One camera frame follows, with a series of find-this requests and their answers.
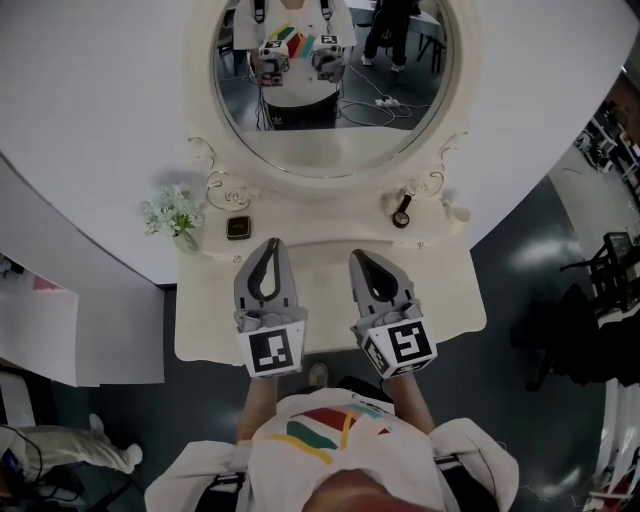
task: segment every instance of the white table top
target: white table top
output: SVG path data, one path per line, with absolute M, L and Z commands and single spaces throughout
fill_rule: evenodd
M 342 242 L 289 247 L 300 305 L 309 310 L 305 353 L 355 349 L 350 327 L 359 318 L 349 280 L 349 255 L 376 251 L 399 265 L 415 285 L 435 342 L 486 324 L 464 231 L 425 249 Z M 181 255 L 176 306 L 176 355 L 185 361 L 243 363 L 233 320 L 233 282 L 240 264 L 202 254 Z
M 331 130 L 245 132 L 242 137 L 262 158 L 283 168 L 299 167 L 304 176 L 333 178 L 342 169 L 367 169 L 411 131 L 381 126 Z

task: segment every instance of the white panel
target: white panel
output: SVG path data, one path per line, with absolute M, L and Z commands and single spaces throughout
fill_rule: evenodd
M 2 160 L 0 219 L 10 219 L 0 223 L 0 252 L 79 296 L 75 372 L 64 382 L 162 382 L 162 291 L 82 235 Z
M 68 290 L 34 290 L 34 275 L 0 281 L 0 303 L 10 326 L 0 357 L 58 382 L 75 384 L 78 296 Z
M 34 427 L 31 397 L 24 379 L 8 372 L 0 372 L 0 393 L 7 416 L 7 425 L 13 427 Z
M 623 0 L 478 0 L 484 69 L 447 188 L 481 240 L 538 183 L 617 77 L 638 22 Z M 75 225 L 158 283 L 166 240 L 137 202 L 189 161 L 184 0 L 5 0 L 0 150 Z
M 183 0 L 0 6 L 0 151 L 73 224 L 157 283 L 176 282 L 174 248 L 144 236 L 136 207 L 191 161 L 189 9 Z

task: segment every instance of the mirror frame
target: mirror frame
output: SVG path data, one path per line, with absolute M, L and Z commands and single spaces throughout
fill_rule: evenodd
M 446 169 L 444 154 L 451 153 L 448 149 L 457 149 L 460 136 L 467 133 L 469 111 L 482 70 L 482 30 L 476 0 L 439 1 L 447 31 L 447 55 L 435 108 L 427 111 L 399 150 L 387 152 L 387 159 L 380 165 L 355 174 L 353 169 L 339 170 L 344 176 L 322 178 L 296 174 L 295 167 L 285 171 L 263 160 L 236 133 L 218 95 L 214 70 L 214 41 L 227 2 L 194 0 L 183 61 L 189 136 L 209 143 L 216 169 L 242 177 L 259 188 L 294 197 L 332 198 L 364 193 L 415 178 L 434 166 Z

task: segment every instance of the power strip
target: power strip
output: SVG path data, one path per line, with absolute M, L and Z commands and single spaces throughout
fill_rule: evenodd
M 400 102 L 395 98 L 386 98 L 384 100 L 376 100 L 376 107 L 399 107 Z

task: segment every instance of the white pants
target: white pants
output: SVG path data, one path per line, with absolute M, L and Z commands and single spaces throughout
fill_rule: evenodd
M 111 444 L 109 438 L 97 430 L 70 430 L 63 427 L 26 427 L 20 432 L 31 442 L 25 442 L 27 480 L 34 481 L 47 474 L 54 466 L 86 462 L 93 466 L 132 473 L 134 465 L 127 450 L 119 450 Z

